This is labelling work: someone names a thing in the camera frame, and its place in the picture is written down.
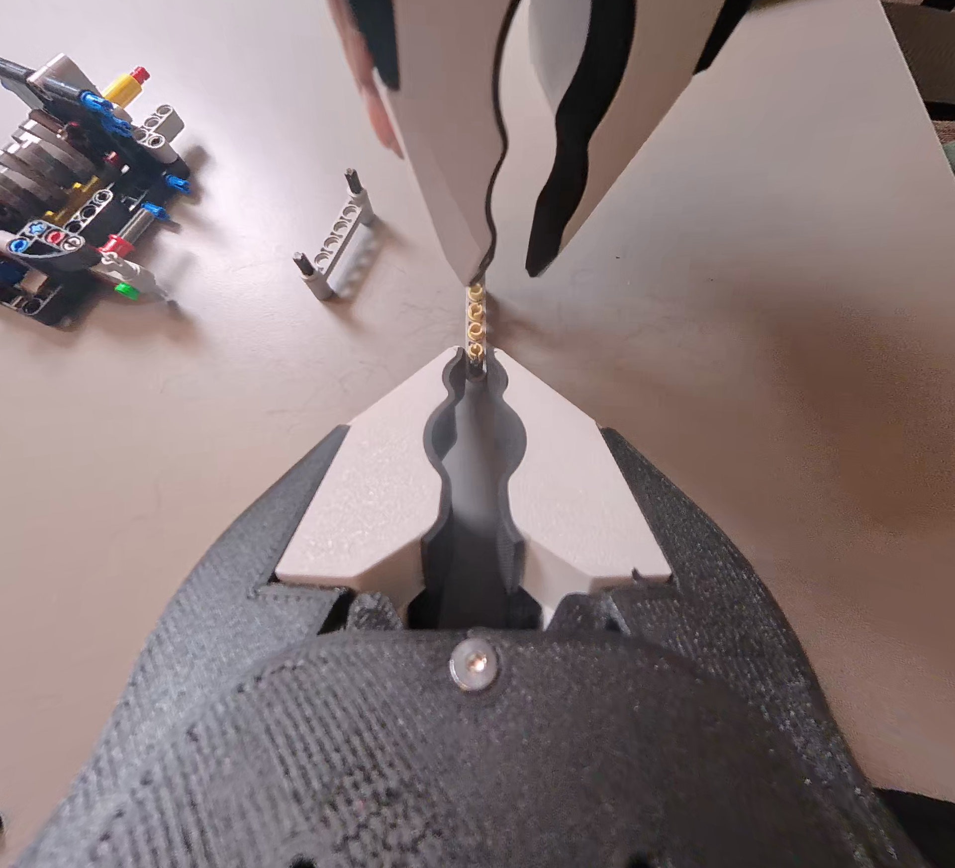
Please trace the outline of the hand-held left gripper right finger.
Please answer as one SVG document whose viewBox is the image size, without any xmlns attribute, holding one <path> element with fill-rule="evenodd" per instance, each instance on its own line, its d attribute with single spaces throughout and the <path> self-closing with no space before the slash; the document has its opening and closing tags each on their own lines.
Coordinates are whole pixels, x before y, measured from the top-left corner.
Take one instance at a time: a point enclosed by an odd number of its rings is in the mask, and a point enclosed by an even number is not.
<svg viewBox="0 0 955 868">
<path fill-rule="evenodd" d="M 546 625 L 569 596 L 668 582 L 671 566 L 596 421 L 499 349 L 487 383 L 507 589 Z"/>
</svg>

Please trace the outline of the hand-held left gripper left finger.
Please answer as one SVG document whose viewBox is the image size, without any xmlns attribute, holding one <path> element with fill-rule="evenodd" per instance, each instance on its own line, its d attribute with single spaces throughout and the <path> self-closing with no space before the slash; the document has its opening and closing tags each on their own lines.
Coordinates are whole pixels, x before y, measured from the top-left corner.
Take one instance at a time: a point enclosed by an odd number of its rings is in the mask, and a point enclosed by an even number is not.
<svg viewBox="0 0 955 868">
<path fill-rule="evenodd" d="M 466 371 L 463 349 L 447 349 L 352 419 L 276 566 L 281 584 L 380 593 L 401 614 L 424 591 Z"/>
</svg>

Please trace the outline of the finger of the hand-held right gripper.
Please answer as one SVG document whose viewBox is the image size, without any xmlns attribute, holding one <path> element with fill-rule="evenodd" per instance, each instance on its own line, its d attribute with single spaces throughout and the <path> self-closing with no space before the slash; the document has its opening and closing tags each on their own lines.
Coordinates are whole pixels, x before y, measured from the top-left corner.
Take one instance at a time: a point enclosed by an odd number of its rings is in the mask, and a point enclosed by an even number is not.
<svg viewBox="0 0 955 868">
<path fill-rule="evenodd" d="M 555 155 L 525 268 L 538 277 L 581 229 L 695 74 L 727 0 L 590 0 L 577 68 L 554 111 Z"/>
<path fill-rule="evenodd" d="M 399 85 L 388 93 L 441 250 L 460 282 L 495 252 L 491 192 L 507 151 L 503 46 L 520 0 L 391 0 Z"/>
</svg>

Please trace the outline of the grey lego beam frame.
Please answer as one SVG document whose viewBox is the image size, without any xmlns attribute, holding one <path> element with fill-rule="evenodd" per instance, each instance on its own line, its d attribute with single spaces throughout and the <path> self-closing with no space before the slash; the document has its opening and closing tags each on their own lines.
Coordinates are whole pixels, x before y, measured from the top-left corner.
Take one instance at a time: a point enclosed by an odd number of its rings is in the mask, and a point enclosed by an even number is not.
<svg viewBox="0 0 955 868">
<path fill-rule="evenodd" d="M 347 193 L 337 213 L 320 228 L 311 252 L 292 255 L 301 280 L 319 301 L 350 298 L 377 247 L 377 215 L 358 171 L 344 171 Z"/>
<path fill-rule="evenodd" d="M 497 400 L 489 378 L 488 307 L 483 284 L 465 293 L 464 390 L 457 438 L 446 459 L 451 482 L 451 557 L 441 611 L 449 627 L 504 628 L 508 587 L 497 547 L 502 457 Z"/>
</svg>

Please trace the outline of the lego car chassis assembly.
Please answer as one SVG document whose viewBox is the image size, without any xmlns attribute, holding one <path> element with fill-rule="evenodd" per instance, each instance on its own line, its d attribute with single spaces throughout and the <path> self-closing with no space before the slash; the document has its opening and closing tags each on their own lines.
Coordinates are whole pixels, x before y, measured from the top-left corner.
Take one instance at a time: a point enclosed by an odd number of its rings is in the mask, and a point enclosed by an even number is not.
<svg viewBox="0 0 955 868">
<path fill-rule="evenodd" d="M 100 90 L 64 53 L 36 70 L 2 59 L 2 88 L 28 107 L 2 136 L 2 308 L 68 329 L 107 292 L 169 300 L 137 247 L 192 188 L 175 109 L 128 111 L 149 78 L 137 66 Z"/>
</svg>

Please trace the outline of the person's right hand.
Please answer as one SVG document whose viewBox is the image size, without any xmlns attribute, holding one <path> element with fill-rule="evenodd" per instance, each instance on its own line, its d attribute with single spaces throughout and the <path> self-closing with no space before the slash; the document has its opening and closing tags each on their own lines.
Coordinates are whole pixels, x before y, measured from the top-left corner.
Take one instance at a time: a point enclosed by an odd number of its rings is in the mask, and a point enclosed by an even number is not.
<svg viewBox="0 0 955 868">
<path fill-rule="evenodd" d="M 373 56 L 364 34 L 357 25 L 352 6 L 349 0 L 327 0 L 327 3 L 346 62 L 372 129 L 382 146 L 403 159 L 404 154 L 389 118 L 388 109 L 377 87 Z"/>
</svg>

